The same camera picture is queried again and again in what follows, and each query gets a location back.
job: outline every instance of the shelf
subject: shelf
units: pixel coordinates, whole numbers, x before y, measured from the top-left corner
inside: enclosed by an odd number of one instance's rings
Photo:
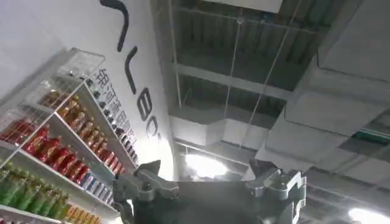
[[[94,175],[106,185],[112,186],[114,173],[57,113],[50,118],[48,124],[50,125],[51,135],[62,136],[63,145],[70,144],[71,149],[77,151],[79,158],[85,158],[85,163],[87,163]]]
[[[7,217],[14,221],[26,222],[26,223],[61,223],[59,220],[50,219],[41,215],[36,215],[19,209],[11,208],[8,206],[0,205],[0,216]]]
[[[86,211],[96,215],[115,217],[118,212],[100,198],[86,191],[67,177],[61,175],[39,159],[20,150],[11,160],[15,166],[28,170],[30,174],[43,178],[46,183],[54,184],[69,193],[69,200]]]
[[[112,129],[103,111],[100,109],[99,103],[93,97],[87,85],[84,83],[76,94],[79,96],[80,103],[87,109],[88,114],[95,118],[95,122],[100,125],[101,130],[107,136],[108,149],[115,153],[124,167],[135,169],[137,165],[135,165],[121,141],[116,137],[114,129]]]

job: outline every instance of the ceiling light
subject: ceiling light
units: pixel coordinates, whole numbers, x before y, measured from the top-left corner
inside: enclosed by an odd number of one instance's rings
[[[390,218],[379,214],[374,211],[361,208],[353,208],[349,210],[348,215],[353,221],[360,222],[361,224],[388,224],[390,223]]]
[[[205,156],[187,154],[185,162],[189,168],[195,170],[199,177],[214,178],[215,176],[225,174],[227,171],[225,165]]]

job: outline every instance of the red bottle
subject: red bottle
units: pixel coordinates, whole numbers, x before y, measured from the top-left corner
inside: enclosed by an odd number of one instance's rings
[[[49,125],[45,125],[41,127],[35,136],[30,139],[29,142],[27,142],[22,149],[31,155],[35,154],[35,152],[42,146],[42,144],[48,140],[48,133],[49,133]]]
[[[99,158],[102,160],[103,163],[108,165],[114,158],[114,153],[105,149],[100,153]]]
[[[31,124],[31,120],[28,117],[24,117],[20,120],[13,121],[8,125],[1,133],[0,140],[19,146],[34,132],[34,130],[35,126],[34,124]]]
[[[114,171],[114,168],[116,167],[117,164],[118,164],[118,157],[114,156],[110,164],[108,164],[108,167],[110,168],[110,170]]]
[[[81,168],[83,168],[83,166],[84,163],[81,160],[77,160],[72,166],[72,168],[70,168],[69,172],[66,174],[66,177],[69,178],[69,180],[71,181],[74,180],[77,174],[79,174]]]
[[[61,139],[62,137],[58,136],[57,138],[51,138],[50,140],[44,142],[41,149],[36,152],[35,157],[37,157],[40,161],[46,163],[46,161],[60,146]]]
[[[46,164],[51,166],[54,170],[58,170],[62,161],[69,155],[70,147],[71,146],[68,145],[56,150]]]
[[[58,166],[58,172],[62,175],[66,175],[73,164],[76,162],[76,156],[73,153],[70,153],[68,156],[63,159],[62,163]]]
[[[84,179],[84,177],[88,173],[88,171],[89,171],[88,166],[83,166],[83,168],[80,169],[80,172],[77,174],[75,179],[73,179],[73,182],[80,185],[81,181]]]

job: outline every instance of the drink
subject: drink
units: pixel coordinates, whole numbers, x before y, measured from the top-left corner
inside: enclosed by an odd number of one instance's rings
[[[43,206],[39,211],[39,214],[42,216],[48,216],[50,210],[53,208],[54,204],[60,198],[61,193],[62,192],[60,189],[56,189],[52,191],[51,195],[49,195],[48,199],[43,203]]]
[[[15,208],[20,210],[26,210],[28,205],[34,198],[35,194],[37,194],[37,192],[41,189],[43,185],[44,180],[42,178],[38,179],[32,176],[30,182],[26,186],[24,194],[18,199]]]
[[[102,160],[103,163],[108,165],[110,164],[111,160],[114,158],[114,153],[105,149],[100,153],[99,158]]]
[[[58,170],[62,161],[69,155],[70,145],[58,149],[50,157],[49,161],[46,163],[51,166],[54,170]]]
[[[46,141],[42,148],[36,153],[35,157],[37,157],[40,161],[46,162],[53,152],[60,146],[61,136],[57,138],[52,138]]]
[[[11,170],[13,170],[12,162],[8,162],[6,165],[4,165],[0,169],[0,188],[2,188],[1,187],[2,181],[7,178],[7,176],[10,174]]]
[[[56,103],[59,97],[60,94],[56,90],[52,89],[44,97],[42,97],[38,103],[48,108],[55,108],[54,103]]]
[[[72,110],[72,113],[69,113],[69,115],[66,117],[66,122],[69,124],[69,126],[76,130],[79,126],[80,122],[86,115],[86,108],[81,108],[78,110]]]
[[[8,175],[1,184],[1,205],[9,205],[12,202],[15,194],[24,187],[28,174],[28,171],[23,172],[20,168],[10,172],[10,175]]]
[[[91,119],[89,121],[87,121],[86,123],[83,124],[82,128],[78,132],[80,138],[83,139],[91,133],[91,129],[93,127],[93,121],[94,121],[94,118],[91,117]]]
[[[80,185],[81,181],[84,179],[84,177],[88,173],[88,171],[89,171],[88,166],[83,166],[80,169],[80,172],[76,175],[75,179],[73,179],[73,182],[75,182],[76,184]]]
[[[31,155],[34,155],[35,152],[42,146],[42,143],[44,143],[48,138],[49,133],[49,125],[45,125],[41,127],[34,137],[30,139],[29,142],[27,142],[22,149]]]
[[[76,162],[76,156],[73,153],[70,153],[63,159],[61,164],[58,166],[58,172],[62,175],[66,175],[73,164]]]
[[[74,108],[76,107],[78,104],[79,104],[79,96],[77,95],[74,95],[74,97],[72,97],[71,99],[69,99],[67,101],[67,103],[65,103],[64,106],[62,106],[61,109],[58,110],[58,115],[62,118],[65,118],[69,112]]]
[[[108,165],[108,168],[110,168],[110,170],[114,171],[114,168],[116,167],[117,164],[118,164],[118,157],[114,156],[114,158],[112,159],[112,161]]]
[[[104,134],[103,134],[103,133],[101,133],[99,136],[97,136],[96,139],[95,139],[95,141],[93,142],[93,144],[92,144],[92,146],[91,146],[92,152],[95,152],[95,151],[99,148],[100,144],[101,144],[105,139],[106,139],[106,141],[107,141],[107,138],[104,137]]]
[[[54,186],[52,184],[49,186],[42,186],[27,207],[27,211],[38,214],[45,201],[48,200],[48,197],[52,194],[53,188]]]
[[[81,160],[77,160],[72,168],[70,168],[69,172],[66,174],[66,177],[69,178],[69,180],[74,180],[77,176],[77,174],[80,172],[81,168],[83,168],[84,163]]]
[[[68,199],[69,199],[69,195],[68,194],[64,194],[62,192],[60,198],[56,201],[56,203],[54,203],[54,206],[50,210],[49,217],[52,218],[52,219],[59,219],[60,215],[61,215],[61,212],[62,212],[62,209],[67,204]]]
[[[96,127],[96,128],[90,133],[90,135],[89,135],[87,138],[84,139],[84,141],[85,141],[85,143],[86,143],[86,145],[87,145],[88,147],[91,147],[91,146],[92,146],[93,141],[94,141],[94,139],[98,136],[99,132],[100,132],[100,128],[99,128],[99,127]]]
[[[7,141],[11,144],[19,146],[28,138],[35,130],[34,124],[28,117],[13,121],[1,133],[0,140]]]

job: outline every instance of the shelf rack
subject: shelf rack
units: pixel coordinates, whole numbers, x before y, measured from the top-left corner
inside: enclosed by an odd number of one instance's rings
[[[20,145],[0,141],[0,158],[2,159],[0,167],[8,161],[11,161],[15,166],[28,170],[30,174],[41,177],[47,183],[54,184],[69,193],[70,203],[92,214],[104,217],[104,219],[114,219],[119,216],[118,211],[21,149],[42,126],[49,124],[50,134],[54,136],[61,135],[63,145],[71,144],[71,148],[76,150],[77,154],[85,159],[85,164],[89,166],[98,180],[105,183],[107,187],[112,187],[114,173],[102,163],[100,158],[91,151],[77,133],[56,113],[58,108],[70,99],[70,97],[77,94],[81,104],[87,108],[88,114],[95,118],[95,123],[100,125],[101,130],[108,137],[108,148],[115,153],[126,169],[133,170],[136,168],[136,165],[127,154],[120,140],[116,137],[114,130],[111,128],[91,91],[85,84],[88,76],[103,61],[104,57],[101,55],[80,51],[78,49],[63,52],[60,56],[51,60],[50,64],[40,69],[40,74],[36,78],[38,81],[35,80],[32,83],[27,83],[26,87],[20,91],[21,93],[10,100],[11,103],[4,105],[7,108],[0,108],[0,130],[5,129],[11,121],[26,116],[35,123],[34,132]],[[55,108],[40,105],[38,103],[39,100],[53,88],[59,89],[66,96],[63,98],[63,101]],[[9,215],[16,214],[18,217],[19,215],[30,217],[30,219],[36,219],[44,223],[60,223],[58,220],[29,214],[28,212],[19,211],[7,206],[0,206],[0,214],[2,212],[8,212]]]
[[[5,205],[0,205],[0,216],[1,217],[11,217],[20,222],[30,223],[33,221],[38,221],[42,224],[52,224],[52,223],[62,223],[59,220],[50,219],[44,216],[36,215],[19,209],[11,208]]]

